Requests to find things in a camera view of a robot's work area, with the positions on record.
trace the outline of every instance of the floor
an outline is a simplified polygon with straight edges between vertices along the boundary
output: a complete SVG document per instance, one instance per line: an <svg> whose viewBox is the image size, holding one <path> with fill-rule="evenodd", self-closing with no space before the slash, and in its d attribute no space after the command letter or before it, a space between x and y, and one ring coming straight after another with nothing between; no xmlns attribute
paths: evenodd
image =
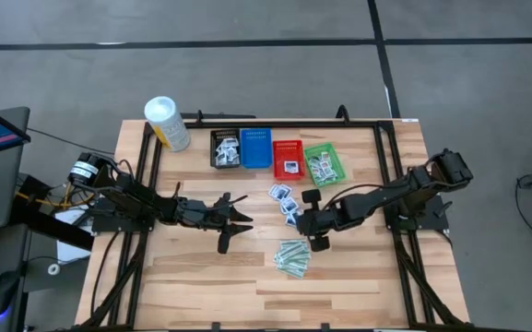
<svg viewBox="0 0 532 332"><path fill-rule="evenodd" d="M532 233L514 202L515 179L532 172L532 44L494 44L532 38L532 1L376 3L384 38L401 41L385 46L382 61L374 45L148 48L372 40L365 0L0 0L0 44L150 42L122 50L8 47L0 51L0 109L29 106L30 127L109 150L121 121L141 118L145 102L158 95L173 97L183 112L328 117L343 103L352 117L419 118L429 152L458 150L475 174L467 189L447 196L455 202L448 217L472 321L532 330ZM471 40L402 42L460 38ZM496 40L472 40L479 38ZM23 172L59 184L80 148L32 134L24 151ZM532 222L532 190L520 192L520 204ZM48 239L37 238L32 248L54 253ZM30 267L34 289L52 288L30 295L27 323L70 326L86 265L61 279L44 277L45 268Z"/></svg>

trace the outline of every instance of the wooden tabletop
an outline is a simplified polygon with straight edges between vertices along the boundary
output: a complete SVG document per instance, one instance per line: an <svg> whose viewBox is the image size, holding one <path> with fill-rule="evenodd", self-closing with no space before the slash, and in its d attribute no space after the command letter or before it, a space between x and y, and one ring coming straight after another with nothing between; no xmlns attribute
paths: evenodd
<svg viewBox="0 0 532 332"><path fill-rule="evenodd" d="M124 121L118 139L115 159L129 160L134 169L144 125L144 121ZM425 162L428 156L420 124L395 120L395 128L403 166ZM217 232L157 223L148 239L136 329L206 329L212 322L221 322L223 328L317 328L321 323L337 328L408 325L393 240L384 226L381 209L360 227L330 232L331 250L313 253L304 279L288 277L276 271L274 253L280 240L304 238L285 225L278 202L267 194L272 184L278 183L271 168L211 168L209 132L190 130L192 142L183 152L163 150L157 190L162 196L171 196L180 181L183 185L180 196L205 200L207 205L216 202L225 191L231 192L233 198L248 195L235 207L254 219L254 229L234 236L229 253L219 255ZM341 184L322 188L323 202L354 184L382 183L371 129L273 129L272 139L301 139L306 148L333 143L348 178ZM387 139L384 145L389 152ZM146 163L145 184L151 157L152 148ZM292 196L306 208L301 192L314 188L312 180L307 176L286 184L293 188ZM122 236L116 239L106 261L96 305L114 283ZM434 231L418 231L418 236L428 281L455 315L468 320L450 245ZM95 240L77 324L89 317L93 284L111 237L103 234ZM415 282L411 284L418 319L422 322L419 290ZM129 293L127 286L124 294ZM125 320L124 299L119 322Z"/></svg>

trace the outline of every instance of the white bottle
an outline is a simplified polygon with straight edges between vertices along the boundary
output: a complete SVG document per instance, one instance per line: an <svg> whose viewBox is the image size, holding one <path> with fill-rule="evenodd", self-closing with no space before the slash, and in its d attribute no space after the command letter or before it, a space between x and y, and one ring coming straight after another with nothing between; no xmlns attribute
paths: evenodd
<svg viewBox="0 0 532 332"><path fill-rule="evenodd" d="M171 152L181 151L190 144L190 134L171 98L155 97L148 101L145 105L145 117L161 143Z"/></svg>

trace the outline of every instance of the red basket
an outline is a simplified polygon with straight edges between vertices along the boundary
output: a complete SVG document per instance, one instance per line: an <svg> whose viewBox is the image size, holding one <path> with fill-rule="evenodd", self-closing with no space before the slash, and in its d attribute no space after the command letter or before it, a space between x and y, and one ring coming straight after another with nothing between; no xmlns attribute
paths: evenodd
<svg viewBox="0 0 532 332"><path fill-rule="evenodd" d="M300 180L304 176L304 152L302 151L302 141L274 141L274 177L279 180ZM284 161L297 161L299 163L298 173L288 173L284 171Z"/></svg>

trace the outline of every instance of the black container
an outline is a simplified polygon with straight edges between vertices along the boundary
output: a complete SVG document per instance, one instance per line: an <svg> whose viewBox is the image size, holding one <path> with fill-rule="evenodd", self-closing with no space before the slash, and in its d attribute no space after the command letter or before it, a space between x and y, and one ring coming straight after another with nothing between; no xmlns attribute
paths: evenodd
<svg viewBox="0 0 532 332"><path fill-rule="evenodd" d="M237 153L239 154L239 163L217 166L217 148L219 147L222 140L225 138L237 138L237 141L239 142L239 147L235 148L237 149ZM239 165L241 165L241 139L239 136L239 129L212 130L210 132L210 166L220 170L236 168L239 167Z"/></svg>

